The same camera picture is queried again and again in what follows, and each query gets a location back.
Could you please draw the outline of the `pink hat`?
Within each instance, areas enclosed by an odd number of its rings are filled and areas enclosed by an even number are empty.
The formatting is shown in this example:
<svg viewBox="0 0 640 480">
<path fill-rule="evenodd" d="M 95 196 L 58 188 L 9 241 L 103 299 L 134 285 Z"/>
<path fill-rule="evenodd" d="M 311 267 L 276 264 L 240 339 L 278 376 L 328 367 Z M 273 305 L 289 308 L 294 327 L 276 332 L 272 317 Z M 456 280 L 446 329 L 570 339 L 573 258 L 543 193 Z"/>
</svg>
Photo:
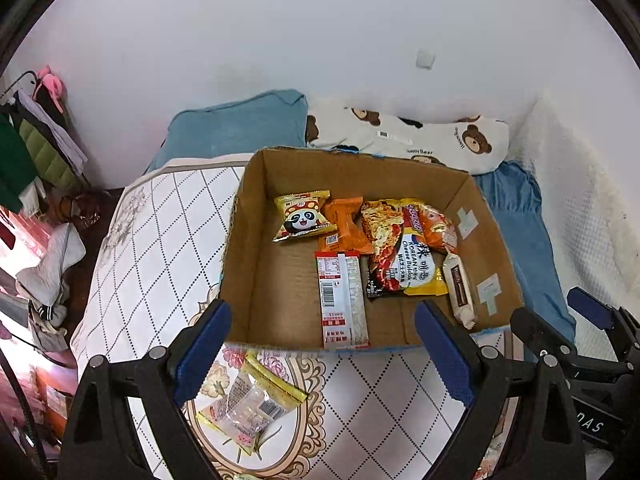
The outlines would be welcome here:
<svg viewBox="0 0 640 480">
<path fill-rule="evenodd" d="M 37 85 L 34 93 L 37 93 L 40 87 L 43 87 L 49 92 L 52 102 L 58 109 L 58 111 L 63 114 L 64 110 L 62 107 L 63 104 L 63 96 L 64 96 L 64 84 L 62 80 L 55 76 L 54 73 L 51 72 L 50 66 L 46 65 L 36 73 Z"/>
</svg>

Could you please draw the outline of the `orange snack packet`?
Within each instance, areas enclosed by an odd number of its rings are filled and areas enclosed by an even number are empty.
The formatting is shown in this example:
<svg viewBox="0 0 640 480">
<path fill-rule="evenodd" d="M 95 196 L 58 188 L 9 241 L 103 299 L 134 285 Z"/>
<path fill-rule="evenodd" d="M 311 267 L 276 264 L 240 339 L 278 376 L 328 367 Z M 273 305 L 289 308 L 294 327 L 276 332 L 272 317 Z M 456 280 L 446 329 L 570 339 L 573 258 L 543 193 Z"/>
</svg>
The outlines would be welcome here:
<svg viewBox="0 0 640 480">
<path fill-rule="evenodd" d="M 358 252 L 372 255 L 373 245 L 356 225 L 356 217 L 363 204 L 362 197 L 336 198 L 322 208 L 324 216 L 336 226 L 336 230 L 319 238 L 320 252 Z"/>
</svg>

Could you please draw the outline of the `clothes rack with clothes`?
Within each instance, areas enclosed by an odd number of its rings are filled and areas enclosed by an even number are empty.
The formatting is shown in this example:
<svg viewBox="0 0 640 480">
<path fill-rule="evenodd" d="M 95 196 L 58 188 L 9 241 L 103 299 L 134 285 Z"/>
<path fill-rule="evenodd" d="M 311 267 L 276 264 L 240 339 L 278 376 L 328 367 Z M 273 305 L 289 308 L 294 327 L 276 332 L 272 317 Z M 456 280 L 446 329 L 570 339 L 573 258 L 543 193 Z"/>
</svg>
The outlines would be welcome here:
<svg viewBox="0 0 640 480">
<path fill-rule="evenodd" d="M 45 356 L 67 351 L 115 207 L 88 157 L 28 70 L 1 92 L 1 312 Z"/>
</svg>

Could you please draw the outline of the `white patterned quilt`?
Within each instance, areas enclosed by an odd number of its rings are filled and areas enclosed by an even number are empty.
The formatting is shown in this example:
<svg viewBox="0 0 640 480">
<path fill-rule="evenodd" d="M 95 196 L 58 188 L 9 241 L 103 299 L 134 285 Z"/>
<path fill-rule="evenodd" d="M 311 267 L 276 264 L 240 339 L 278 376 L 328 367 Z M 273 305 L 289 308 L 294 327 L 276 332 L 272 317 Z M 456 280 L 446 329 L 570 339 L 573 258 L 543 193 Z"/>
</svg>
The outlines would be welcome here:
<svg viewBox="0 0 640 480">
<path fill-rule="evenodd" d="M 148 174 L 122 193 L 94 268 L 85 315 L 72 339 L 80 366 L 166 346 L 220 297 L 232 208 L 254 156 L 198 159 Z M 252 455 L 198 420 L 201 393 L 186 419 L 225 477 L 419 479 L 462 415 L 420 346 L 416 298 L 369 301 L 367 349 L 354 353 L 250 347 L 283 361 L 306 402 L 270 426 Z M 221 362 L 222 350 L 215 361 Z"/>
</svg>

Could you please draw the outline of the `yellow panda snack packet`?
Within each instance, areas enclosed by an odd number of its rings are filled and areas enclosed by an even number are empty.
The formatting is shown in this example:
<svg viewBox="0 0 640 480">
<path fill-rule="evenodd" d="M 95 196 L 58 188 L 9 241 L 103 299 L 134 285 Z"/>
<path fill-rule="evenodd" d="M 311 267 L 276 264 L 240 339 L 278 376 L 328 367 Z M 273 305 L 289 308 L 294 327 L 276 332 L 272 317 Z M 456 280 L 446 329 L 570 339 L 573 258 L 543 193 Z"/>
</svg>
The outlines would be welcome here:
<svg viewBox="0 0 640 480">
<path fill-rule="evenodd" d="M 328 190 L 321 190 L 275 198 L 273 203 L 281 215 L 282 224 L 272 239 L 273 243 L 334 232 L 337 226 L 322 214 L 322 206 L 330 197 Z"/>
</svg>

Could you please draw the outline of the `white bear print pillow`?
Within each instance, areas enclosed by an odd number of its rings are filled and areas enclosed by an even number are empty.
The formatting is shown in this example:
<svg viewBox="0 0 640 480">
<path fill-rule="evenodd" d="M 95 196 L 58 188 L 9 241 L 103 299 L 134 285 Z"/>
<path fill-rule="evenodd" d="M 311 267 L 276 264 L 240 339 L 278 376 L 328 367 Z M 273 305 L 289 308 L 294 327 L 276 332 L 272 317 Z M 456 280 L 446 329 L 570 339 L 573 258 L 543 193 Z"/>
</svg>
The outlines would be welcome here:
<svg viewBox="0 0 640 480">
<path fill-rule="evenodd" d="M 410 138 L 413 144 L 380 139 L 380 130 Z M 417 160 L 475 176 L 496 170 L 506 159 L 510 131 L 506 122 L 482 115 L 430 124 L 373 110 L 322 104 L 307 114 L 305 140 L 314 148 Z"/>
</svg>

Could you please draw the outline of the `brown cardboard box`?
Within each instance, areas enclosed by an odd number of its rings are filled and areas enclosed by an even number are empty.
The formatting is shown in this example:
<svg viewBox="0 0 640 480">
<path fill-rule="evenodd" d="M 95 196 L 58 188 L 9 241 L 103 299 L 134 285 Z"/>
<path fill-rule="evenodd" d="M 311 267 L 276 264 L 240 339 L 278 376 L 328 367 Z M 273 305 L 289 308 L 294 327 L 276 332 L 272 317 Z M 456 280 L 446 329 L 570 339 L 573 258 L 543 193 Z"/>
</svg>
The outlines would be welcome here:
<svg viewBox="0 0 640 480">
<path fill-rule="evenodd" d="M 277 243 L 274 199 L 328 190 L 337 198 L 416 198 L 459 234 L 459 254 L 476 307 L 477 330 L 500 327 L 523 307 L 521 287 L 487 200 L 463 171 L 415 160 L 295 148 L 266 148 L 248 162 L 236 193 L 220 296 L 230 304 L 234 344 L 286 350 L 323 347 L 320 288 L 311 237 Z"/>
</svg>

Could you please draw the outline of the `clear yellow-edged snack packet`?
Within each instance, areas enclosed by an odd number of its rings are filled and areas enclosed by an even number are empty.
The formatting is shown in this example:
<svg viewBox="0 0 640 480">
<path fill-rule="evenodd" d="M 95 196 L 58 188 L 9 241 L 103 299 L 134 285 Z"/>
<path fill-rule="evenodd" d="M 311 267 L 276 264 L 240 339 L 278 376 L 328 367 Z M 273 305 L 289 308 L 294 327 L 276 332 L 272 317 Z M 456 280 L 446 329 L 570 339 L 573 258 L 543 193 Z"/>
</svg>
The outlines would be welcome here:
<svg viewBox="0 0 640 480">
<path fill-rule="evenodd" d="M 198 411 L 198 420 L 252 455 L 259 451 L 265 431 L 303 405 L 307 393 L 290 382 L 283 361 L 275 356 L 224 348 L 222 357 L 201 384 L 200 393 L 209 404 Z"/>
</svg>

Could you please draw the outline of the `Korean cheese ramen packet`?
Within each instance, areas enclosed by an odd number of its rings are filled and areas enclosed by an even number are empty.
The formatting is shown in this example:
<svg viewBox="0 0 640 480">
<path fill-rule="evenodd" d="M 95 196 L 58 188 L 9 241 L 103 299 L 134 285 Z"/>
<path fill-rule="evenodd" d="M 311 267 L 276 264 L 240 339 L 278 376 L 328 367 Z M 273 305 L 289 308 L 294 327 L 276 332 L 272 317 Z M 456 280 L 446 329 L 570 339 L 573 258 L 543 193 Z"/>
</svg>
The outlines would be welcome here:
<svg viewBox="0 0 640 480">
<path fill-rule="evenodd" d="M 368 200 L 361 206 L 362 229 L 373 245 L 367 297 L 444 296 L 448 288 L 433 256 L 438 251 L 427 246 L 418 215 L 401 200 Z"/>
</svg>

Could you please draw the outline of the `red white long snack packet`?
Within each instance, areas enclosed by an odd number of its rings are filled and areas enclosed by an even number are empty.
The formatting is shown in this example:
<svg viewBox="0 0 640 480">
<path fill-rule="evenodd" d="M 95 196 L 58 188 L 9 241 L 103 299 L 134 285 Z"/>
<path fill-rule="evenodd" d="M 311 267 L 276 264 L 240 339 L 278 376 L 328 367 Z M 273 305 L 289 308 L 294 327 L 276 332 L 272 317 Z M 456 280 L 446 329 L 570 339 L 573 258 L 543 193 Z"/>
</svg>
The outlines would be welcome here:
<svg viewBox="0 0 640 480">
<path fill-rule="evenodd" d="M 370 346 L 358 252 L 316 252 L 323 348 Z"/>
</svg>

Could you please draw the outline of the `white wall switch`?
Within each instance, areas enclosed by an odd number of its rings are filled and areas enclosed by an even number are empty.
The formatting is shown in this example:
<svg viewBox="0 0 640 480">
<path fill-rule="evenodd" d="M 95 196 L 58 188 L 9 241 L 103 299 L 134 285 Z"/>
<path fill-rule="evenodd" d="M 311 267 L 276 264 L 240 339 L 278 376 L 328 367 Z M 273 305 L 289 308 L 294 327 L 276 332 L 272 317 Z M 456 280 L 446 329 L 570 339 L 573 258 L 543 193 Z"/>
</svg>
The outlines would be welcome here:
<svg viewBox="0 0 640 480">
<path fill-rule="evenodd" d="M 435 63 L 435 55 L 433 52 L 420 49 L 416 52 L 416 67 L 421 70 L 431 70 Z"/>
</svg>

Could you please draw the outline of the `white thermometer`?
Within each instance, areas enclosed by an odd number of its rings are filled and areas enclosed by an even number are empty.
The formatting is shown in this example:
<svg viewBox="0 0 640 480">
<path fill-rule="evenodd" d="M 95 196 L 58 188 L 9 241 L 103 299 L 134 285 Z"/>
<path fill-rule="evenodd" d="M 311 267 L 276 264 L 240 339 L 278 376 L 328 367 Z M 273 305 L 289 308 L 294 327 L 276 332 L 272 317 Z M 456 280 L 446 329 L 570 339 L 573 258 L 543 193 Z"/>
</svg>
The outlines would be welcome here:
<svg viewBox="0 0 640 480">
<path fill-rule="evenodd" d="M 378 137 L 383 140 L 395 142 L 404 145 L 412 145 L 413 140 L 406 138 L 405 136 L 398 136 L 396 133 L 389 133 L 383 130 L 378 131 Z"/>
</svg>

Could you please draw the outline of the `orange cookie packet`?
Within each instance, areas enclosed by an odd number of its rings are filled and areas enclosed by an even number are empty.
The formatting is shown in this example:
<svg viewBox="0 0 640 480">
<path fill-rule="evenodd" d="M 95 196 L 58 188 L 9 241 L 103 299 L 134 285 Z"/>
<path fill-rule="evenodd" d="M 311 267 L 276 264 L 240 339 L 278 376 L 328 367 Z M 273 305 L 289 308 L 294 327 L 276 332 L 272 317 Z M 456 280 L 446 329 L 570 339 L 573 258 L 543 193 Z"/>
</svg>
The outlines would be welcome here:
<svg viewBox="0 0 640 480">
<path fill-rule="evenodd" d="M 414 198 L 403 198 L 401 206 L 418 215 L 418 220 L 428 247 L 438 252 L 458 252 L 458 237 L 452 222 L 438 209 Z"/>
</svg>

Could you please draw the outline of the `teal blue pillow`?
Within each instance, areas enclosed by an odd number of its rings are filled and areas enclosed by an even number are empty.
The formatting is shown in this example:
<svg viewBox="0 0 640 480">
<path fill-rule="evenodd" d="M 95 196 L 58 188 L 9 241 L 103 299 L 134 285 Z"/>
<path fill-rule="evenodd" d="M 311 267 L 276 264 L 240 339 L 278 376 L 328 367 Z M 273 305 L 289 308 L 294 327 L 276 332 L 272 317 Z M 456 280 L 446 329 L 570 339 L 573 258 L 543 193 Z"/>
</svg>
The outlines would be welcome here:
<svg viewBox="0 0 640 480">
<path fill-rule="evenodd" d="M 308 104 L 297 90 L 271 90 L 244 101 L 184 110 L 171 119 L 148 171 L 174 158 L 215 158 L 262 148 L 306 145 Z"/>
</svg>

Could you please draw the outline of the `white brown cookie bar packet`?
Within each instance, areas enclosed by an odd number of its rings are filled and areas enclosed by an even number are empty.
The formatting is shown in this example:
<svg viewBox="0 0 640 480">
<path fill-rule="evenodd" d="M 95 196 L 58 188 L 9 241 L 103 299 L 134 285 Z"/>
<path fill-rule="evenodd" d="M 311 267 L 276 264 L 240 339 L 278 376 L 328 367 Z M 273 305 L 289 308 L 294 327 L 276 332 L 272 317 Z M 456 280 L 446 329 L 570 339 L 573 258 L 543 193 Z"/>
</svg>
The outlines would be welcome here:
<svg viewBox="0 0 640 480">
<path fill-rule="evenodd" d="M 442 263 L 442 274 L 448 288 L 452 315 L 466 330 L 472 330 L 477 316 L 462 259 L 448 252 Z"/>
</svg>

